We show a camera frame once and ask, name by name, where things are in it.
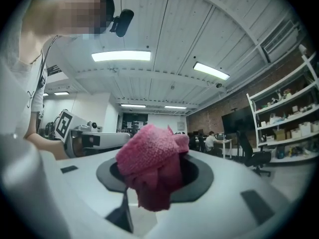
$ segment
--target television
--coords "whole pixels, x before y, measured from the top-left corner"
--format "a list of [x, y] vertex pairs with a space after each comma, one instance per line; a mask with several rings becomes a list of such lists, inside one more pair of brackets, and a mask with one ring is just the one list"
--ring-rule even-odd
[[237, 110], [221, 117], [225, 133], [236, 133], [239, 131], [255, 130], [255, 123], [250, 106]]

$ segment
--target rectangular light panel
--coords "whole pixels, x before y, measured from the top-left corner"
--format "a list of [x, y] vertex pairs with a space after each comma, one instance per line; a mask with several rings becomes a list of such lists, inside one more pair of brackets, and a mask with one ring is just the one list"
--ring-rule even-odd
[[145, 108], [146, 107], [143, 105], [124, 105], [124, 104], [122, 104], [121, 106], [123, 106], [123, 107], [138, 107], [138, 108]]
[[203, 73], [206, 73], [206, 74], [210, 74], [210, 75], [213, 75], [213, 76], [216, 76], [222, 80], [227, 80], [230, 76], [228, 74], [225, 74], [221, 71], [218, 71], [212, 67], [209, 67], [209, 66], [205, 66], [203, 64], [200, 64], [200, 63], [196, 63], [195, 66], [194, 66], [194, 70], [196, 71], [200, 71], [200, 72], [203, 72]]
[[68, 95], [69, 94], [69, 92], [55, 92], [54, 93], [56, 96], [63, 96], [63, 95]]
[[150, 51], [134, 51], [134, 50], [121, 50], [121, 51], [108, 51], [92, 54], [95, 62], [109, 61], [109, 60], [151, 60]]
[[180, 106], [165, 106], [165, 108], [172, 108], [172, 109], [186, 109], [186, 107], [180, 107]]

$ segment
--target desk leg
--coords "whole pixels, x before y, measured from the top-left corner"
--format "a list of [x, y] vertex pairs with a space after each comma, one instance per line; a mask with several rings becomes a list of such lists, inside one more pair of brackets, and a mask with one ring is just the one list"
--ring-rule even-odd
[[225, 143], [223, 142], [223, 158], [226, 158]]
[[231, 141], [229, 142], [229, 154], [230, 154], [230, 159], [232, 159], [233, 158], [233, 148], [232, 148], [232, 146], [231, 146]]

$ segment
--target crumpled pink fabric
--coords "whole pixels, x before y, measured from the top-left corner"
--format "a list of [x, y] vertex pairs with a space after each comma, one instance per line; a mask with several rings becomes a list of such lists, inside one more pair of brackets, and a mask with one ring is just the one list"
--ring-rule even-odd
[[135, 189], [139, 206], [149, 211], [169, 209], [170, 194], [182, 187], [179, 154], [188, 152], [189, 138], [148, 124], [116, 155], [128, 187]]

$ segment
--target white shelf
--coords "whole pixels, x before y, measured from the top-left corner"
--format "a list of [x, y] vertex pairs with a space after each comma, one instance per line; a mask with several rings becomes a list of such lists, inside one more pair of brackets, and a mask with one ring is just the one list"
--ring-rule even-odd
[[[308, 61], [312, 61], [313, 58], [315, 57], [315, 55], [316, 55], [316, 52], [308, 59]], [[256, 93], [253, 96], [251, 96], [250, 100], [255, 99], [256, 97], [261, 96], [261, 95], [266, 96], [270, 92], [273, 92], [276, 89], [280, 88], [279, 87], [280, 85], [284, 85], [287, 81], [290, 82], [291, 80], [289, 80], [289, 79], [291, 77], [293, 77], [294, 75], [296, 75], [297, 73], [302, 72], [302, 69], [304, 67], [306, 67], [306, 66], [307, 66], [306, 62], [302, 63], [298, 68], [296, 68], [294, 71], [292, 71], [290, 74], [288, 74], [287, 76], [285, 76], [281, 80], [277, 81], [276, 83], [274, 83], [273, 85], [271, 85], [268, 88], [264, 89], [263, 91], [261, 91], [259, 93]]]
[[300, 118], [302, 118], [304, 116], [307, 116], [308, 114], [311, 114], [311, 113], [317, 111], [318, 109], [319, 109], [319, 105], [317, 105], [315, 108], [312, 108], [309, 111], [306, 111], [304, 113], [300, 113], [298, 115], [295, 115], [291, 119], [286, 119], [286, 120], [283, 120], [283, 121], [280, 121], [280, 122], [277, 122], [277, 123], [273, 123], [273, 124], [270, 124], [270, 125], [260, 126], [260, 127], [257, 128], [257, 130], [263, 130], [263, 129], [266, 129], [266, 128], [275, 127], [275, 126], [278, 126], [278, 125], [282, 125], [282, 124], [285, 124], [285, 123], [300, 119]]
[[310, 153], [310, 154], [298, 155], [293, 157], [284, 157], [282, 159], [272, 158], [270, 160], [270, 163], [287, 163], [287, 162], [303, 161], [303, 160], [312, 159], [318, 156], [319, 156], [319, 153]]
[[258, 145], [258, 147], [265, 146], [265, 145], [271, 146], [271, 145], [279, 145], [279, 144], [286, 144], [286, 143], [290, 143], [290, 142], [300, 141], [300, 140], [304, 140], [304, 139], [307, 139], [309, 137], [315, 136], [317, 134], [319, 134], [319, 131], [308, 134], [306, 136], [302, 136], [302, 137], [298, 137], [298, 138], [291, 138], [291, 139], [287, 139], [287, 140], [283, 140], [283, 141], [266, 141], [266, 142], [260, 143]]
[[268, 106], [266, 108], [263, 108], [261, 110], [258, 110], [258, 111], [255, 111], [255, 114], [260, 114], [260, 113], [265, 113], [267, 111], [270, 111], [272, 109], [275, 109], [277, 107], [280, 107], [282, 105], [285, 105], [291, 101], [293, 101], [294, 99], [298, 98], [299, 96], [307, 93], [308, 91], [310, 91], [313, 87], [316, 87], [317, 86], [317, 83], [316, 82], [312, 82], [310, 85], [308, 85], [307, 87], [303, 88], [302, 90], [294, 93], [293, 95], [291, 95], [291, 97], [289, 98], [286, 98], [286, 99], [283, 99], [281, 100], [280, 102], [277, 102], [271, 106]]

